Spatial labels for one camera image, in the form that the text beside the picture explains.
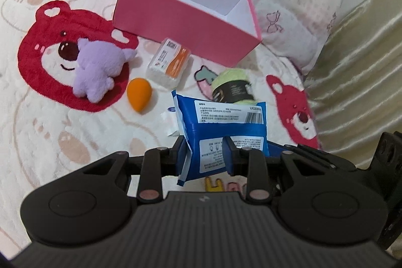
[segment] clear plastic container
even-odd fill
[[[179,43],[166,38],[153,56],[146,77],[161,86],[173,90],[180,82],[191,52]]]

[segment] open box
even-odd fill
[[[117,0],[113,25],[233,67],[261,42],[251,0]]]

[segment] purple plush toy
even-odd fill
[[[87,96],[98,103],[115,86],[112,77],[120,74],[123,64],[132,60],[137,51],[121,49],[106,41],[78,39],[78,58],[73,93],[77,97]]]

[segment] curtain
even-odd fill
[[[336,26],[305,80],[325,151],[366,168],[402,132],[402,0],[365,0]]]

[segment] blue wet wipes package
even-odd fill
[[[256,106],[219,103],[184,97],[172,91],[179,132],[188,153],[178,185],[226,171],[222,138],[230,136],[238,147],[249,146],[269,156],[265,102]]]

